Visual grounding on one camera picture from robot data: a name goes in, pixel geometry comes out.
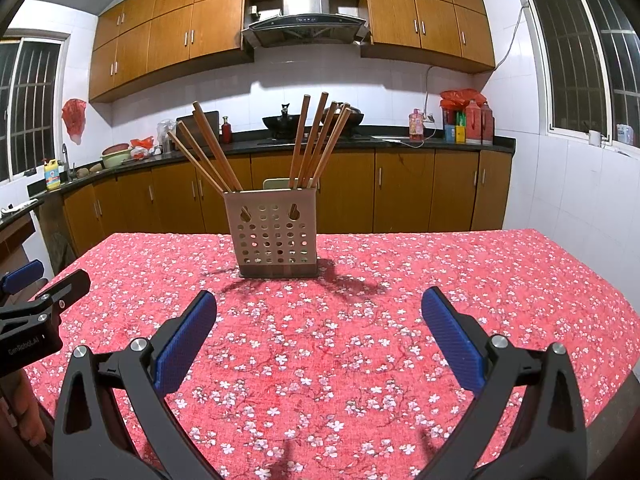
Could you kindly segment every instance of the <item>blue gripper pad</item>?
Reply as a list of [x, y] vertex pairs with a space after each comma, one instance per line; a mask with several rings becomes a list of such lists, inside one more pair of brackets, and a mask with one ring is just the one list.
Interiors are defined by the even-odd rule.
[[484, 359], [454, 317], [455, 309], [431, 287], [422, 295], [422, 318], [460, 386], [477, 396], [484, 387]]
[[203, 292], [196, 300], [195, 305], [190, 305], [182, 316], [176, 319], [180, 326], [156, 358], [154, 388], [162, 397], [180, 388], [182, 380], [216, 322], [218, 308], [213, 294]]
[[44, 266], [40, 260], [33, 260], [2, 279], [2, 291], [5, 294], [18, 294], [31, 283], [39, 280], [44, 274]]

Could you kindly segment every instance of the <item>metal bolt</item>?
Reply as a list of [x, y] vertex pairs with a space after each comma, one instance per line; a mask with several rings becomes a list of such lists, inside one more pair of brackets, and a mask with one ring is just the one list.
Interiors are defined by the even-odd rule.
[[562, 343], [553, 343], [551, 345], [551, 349], [554, 351], [554, 353], [556, 353], [558, 355], [566, 354], [566, 348], [564, 347], [564, 345]]
[[139, 337], [131, 342], [131, 349], [134, 352], [142, 352], [146, 348], [146, 339]]
[[86, 346], [82, 345], [74, 350], [74, 357], [84, 357], [86, 354]]
[[491, 344], [496, 348], [507, 348], [507, 346], [509, 345], [509, 341], [507, 341], [507, 338], [505, 338], [505, 336], [503, 335], [494, 335], [491, 338]]

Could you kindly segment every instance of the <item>range hood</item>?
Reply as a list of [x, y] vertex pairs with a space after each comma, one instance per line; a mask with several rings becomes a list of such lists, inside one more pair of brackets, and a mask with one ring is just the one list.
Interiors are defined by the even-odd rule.
[[367, 20], [331, 14], [329, 0], [282, 0], [282, 16], [252, 23], [242, 31], [249, 44], [353, 43], [369, 35]]

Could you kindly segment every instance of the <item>wooden chopstick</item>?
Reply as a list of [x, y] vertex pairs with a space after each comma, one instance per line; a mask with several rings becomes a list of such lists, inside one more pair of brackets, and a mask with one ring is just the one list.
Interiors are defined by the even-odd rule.
[[298, 171], [297, 187], [304, 187], [305, 175], [307, 172], [308, 165], [311, 162], [311, 155], [314, 150], [314, 144], [316, 142], [316, 138], [318, 137], [318, 131], [320, 130], [320, 121], [322, 120], [322, 112], [324, 112], [324, 106], [326, 105], [326, 100], [328, 98], [329, 98], [329, 94], [327, 92], [322, 92], [322, 94], [320, 94], [320, 100], [318, 101], [318, 109], [316, 110], [314, 124], [313, 126], [311, 126], [311, 131], [309, 132], [309, 136], [306, 140], [305, 155], [302, 157], [302, 164], [300, 164], [300, 170]]
[[189, 150], [187, 150], [185, 145], [181, 143], [180, 140], [178, 140], [178, 137], [176, 137], [173, 132], [169, 132], [169, 137], [171, 137], [171, 140], [175, 142], [175, 145], [178, 146], [178, 149], [182, 152], [182, 154], [187, 157], [187, 160], [194, 165], [196, 171], [198, 171], [198, 173], [200, 173], [204, 177], [204, 179], [213, 186], [213, 189], [215, 189], [220, 196], [224, 196], [225, 192], [222, 190], [222, 188], [215, 180], [213, 180], [213, 177], [209, 173], [207, 173], [207, 171], [200, 165], [196, 158], [191, 155], [191, 153], [189, 153]]
[[178, 127], [180, 128], [180, 131], [182, 132], [182, 134], [184, 135], [184, 137], [189, 141], [189, 144], [191, 145], [191, 147], [193, 148], [193, 151], [196, 152], [196, 155], [198, 155], [198, 157], [200, 158], [200, 160], [202, 162], [204, 162], [205, 164], [205, 169], [208, 171], [209, 175], [213, 178], [214, 175], [220, 180], [220, 182], [222, 183], [222, 187], [225, 188], [226, 191], [231, 191], [231, 188], [229, 187], [229, 185], [226, 183], [225, 179], [222, 178], [222, 176], [218, 173], [218, 170], [215, 168], [215, 166], [211, 163], [211, 161], [209, 160], [209, 157], [207, 155], [204, 154], [204, 152], [202, 151], [202, 148], [200, 147], [200, 145], [196, 142], [196, 139], [193, 138], [193, 136], [191, 135], [191, 132], [189, 131], [189, 129], [187, 128], [187, 125], [184, 124], [182, 121], [178, 122]]
[[298, 121], [298, 129], [296, 131], [296, 145], [293, 148], [293, 158], [291, 159], [291, 169], [289, 170], [289, 189], [293, 189], [296, 181], [296, 164], [297, 160], [300, 158], [300, 146], [302, 146], [302, 135], [305, 133], [305, 122], [306, 114], [309, 110], [309, 101], [311, 101], [311, 96], [305, 94], [304, 98], [302, 99], [300, 120]]
[[335, 124], [335, 128], [331, 133], [331, 137], [329, 137], [329, 142], [326, 144], [326, 148], [324, 152], [322, 152], [322, 157], [320, 158], [320, 163], [318, 164], [318, 168], [314, 172], [313, 179], [309, 181], [307, 187], [315, 187], [318, 184], [318, 180], [322, 176], [322, 172], [329, 162], [329, 157], [334, 150], [335, 143], [338, 142], [338, 138], [342, 133], [344, 125], [347, 123], [349, 116], [351, 115], [351, 108], [347, 104], [344, 105], [342, 111], [340, 112], [340, 116], [338, 117], [338, 122]]
[[222, 173], [225, 175], [226, 179], [229, 182], [232, 191], [242, 191], [242, 186], [240, 181], [236, 177], [231, 164], [226, 160], [225, 152], [222, 151], [218, 140], [216, 139], [216, 134], [211, 129], [211, 125], [200, 107], [199, 102], [193, 103], [193, 117], [196, 119], [196, 123], [198, 123], [198, 127], [204, 136], [204, 140], [207, 141], [213, 155], [216, 157], [220, 166], [222, 167]]
[[311, 161], [307, 167], [305, 175], [303, 176], [302, 185], [300, 187], [304, 188], [306, 184], [308, 184], [308, 180], [314, 176], [314, 170], [318, 167], [318, 162], [320, 161], [320, 155], [322, 155], [322, 145], [324, 144], [324, 140], [326, 139], [326, 134], [329, 133], [329, 128], [331, 124], [334, 122], [334, 114], [335, 109], [337, 108], [338, 103], [333, 101], [329, 106], [329, 111], [324, 118], [324, 124], [322, 125], [322, 131], [320, 131], [320, 136], [318, 137], [318, 143], [316, 144], [316, 148], [314, 149], [314, 153], [311, 156]]

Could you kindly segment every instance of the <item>table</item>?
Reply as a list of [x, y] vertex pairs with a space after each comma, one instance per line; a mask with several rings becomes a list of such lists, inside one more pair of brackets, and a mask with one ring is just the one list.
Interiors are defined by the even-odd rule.
[[[92, 290], [63, 316], [63, 350], [28, 370], [34, 390], [53, 411], [75, 346], [107, 352], [151, 336], [205, 288], [217, 323], [166, 402], [221, 474], [400, 479], [424, 467], [472, 399], [420, 317], [428, 286], [516, 346], [564, 343], [587, 423], [640, 356], [624, 297], [534, 230], [320, 235], [318, 254], [318, 279], [243, 280], [229, 236], [113, 235], [63, 273], [85, 269]], [[484, 461], [521, 398], [515, 390]]]

